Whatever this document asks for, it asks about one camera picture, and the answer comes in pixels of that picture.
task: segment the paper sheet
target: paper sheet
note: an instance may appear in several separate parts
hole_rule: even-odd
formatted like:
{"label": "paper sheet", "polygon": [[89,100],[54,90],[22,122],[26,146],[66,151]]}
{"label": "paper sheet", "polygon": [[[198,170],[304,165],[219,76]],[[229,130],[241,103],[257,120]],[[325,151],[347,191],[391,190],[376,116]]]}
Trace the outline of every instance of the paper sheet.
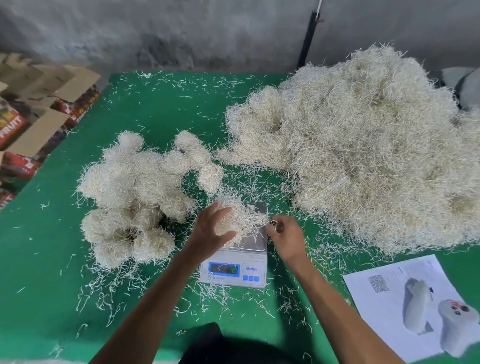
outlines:
{"label": "paper sheet", "polygon": [[[464,302],[445,275],[435,255],[414,258],[384,267],[343,276],[353,301],[365,322],[406,363],[412,363],[444,351],[440,347],[443,320],[438,304],[447,299]],[[427,331],[415,334],[403,324],[406,283],[424,280],[432,288],[433,304],[428,310]],[[471,342],[480,341],[480,325]]]}

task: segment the green table surface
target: green table surface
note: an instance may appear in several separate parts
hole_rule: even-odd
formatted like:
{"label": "green table surface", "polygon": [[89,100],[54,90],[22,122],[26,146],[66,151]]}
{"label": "green table surface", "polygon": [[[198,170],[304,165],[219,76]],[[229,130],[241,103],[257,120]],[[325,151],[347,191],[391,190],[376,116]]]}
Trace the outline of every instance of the green table surface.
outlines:
{"label": "green table surface", "polygon": [[[110,292],[113,277],[106,277],[104,288],[86,300],[94,275],[85,267],[91,264],[87,259],[89,244],[82,240],[79,224],[93,204],[78,206],[74,191],[83,166],[97,161],[102,147],[109,146],[123,130],[141,132],[148,146],[162,151],[170,148],[177,130],[183,129],[190,129],[212,146],[222,143],[226,107],[244,101],[255,89],[277,85],[285,78],[286,75],[165,72],[113,76],[110,86],[79,127],[0,213],[0,358],[88,361],[139,300],[141,289],[128,280]],[[241,186],[245,180],[262,185],[265,195],[252,202],[267,203],[273,212],[290,211],[289,196],[281,196],[277,189],[282,176],[269,171],[257,176],[241,172],[242,169],[228,167],[226,181],[232,186]],[[192,178],[188,176],[187,182],[194,181]],[[189,193],[206,197],[195,188],[189,188]],[[353,253],[342,249],[348,241],[328,234],[321,222],[307,220],[302,224],[309,245],[320,247],[315,255],[317,267],[349,302],[351,297],[341,275],[387,264],[388,259],[374,250]],[[170,228],[180,244],[188,225]],[[321,239],[338,246],[324,249],[318,242]],[[433,253],[465,301],[480,307],[480,247]],[[419,255],[398,255],[394,260]],[[337,363],[302,289],[276,259],[271,247],[268,265],[269,279],[264,291],[217,289],[217,295],[228,292],[224,304],[221,299],[201,296],[192,278],[157,359],[180,358],[198,328],[215,321],[225,335],[271,343],[306,363]],[[141,277],[152,277],[147,287],[161,269],[154,265],[141,268]],[[439,355],[423,361],[479,362],[480,345],[471,347],[461,360]]]}

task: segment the black pipe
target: black pipe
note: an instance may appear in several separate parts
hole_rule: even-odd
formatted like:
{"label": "black pipe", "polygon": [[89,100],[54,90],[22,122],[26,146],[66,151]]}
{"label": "black pipe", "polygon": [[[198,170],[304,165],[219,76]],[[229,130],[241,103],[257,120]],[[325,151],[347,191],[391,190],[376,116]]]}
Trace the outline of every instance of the black pipe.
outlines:
{"label": "black pipe", "polygon": [[312,44],[313,34],[315,33],[316,26],[317,12],[312,12],[312,14],[310,15],[310,21],[308,22],[307,33],[305,34],[305,39],[303,40],[303,45],[301,47],[300,57],[297,63],[297,69],[305,65],[305,61],[307,59],[310,45]]}

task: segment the concrete wall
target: concrete wall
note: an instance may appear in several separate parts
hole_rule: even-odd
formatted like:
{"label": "concrete wall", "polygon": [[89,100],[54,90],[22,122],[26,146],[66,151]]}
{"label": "concrete wall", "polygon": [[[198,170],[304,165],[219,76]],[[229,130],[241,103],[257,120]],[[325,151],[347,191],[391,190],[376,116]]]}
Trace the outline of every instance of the concrete wall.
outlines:
{"label": "concrete wall", "polygon": [[[317,0],[2,0],[0,48],[112,71],[294,69]],[[324,0],[308,60],[393,41],[428,69],[480,65],[478,0]]]}

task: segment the person's right hand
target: person's right hand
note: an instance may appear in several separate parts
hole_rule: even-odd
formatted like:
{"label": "person's right hand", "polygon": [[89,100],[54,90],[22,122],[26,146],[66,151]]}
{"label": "person's right hand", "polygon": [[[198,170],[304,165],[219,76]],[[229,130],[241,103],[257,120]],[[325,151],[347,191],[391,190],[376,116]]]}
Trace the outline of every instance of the person's right hand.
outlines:
{"label": "person's right hand", "polygon": [[275,226],[267,224],[265,228],[285,264],[292,269],[295,265],[308,261],[303,231],[295,218],[277,215],[273,221],[277,222]]}

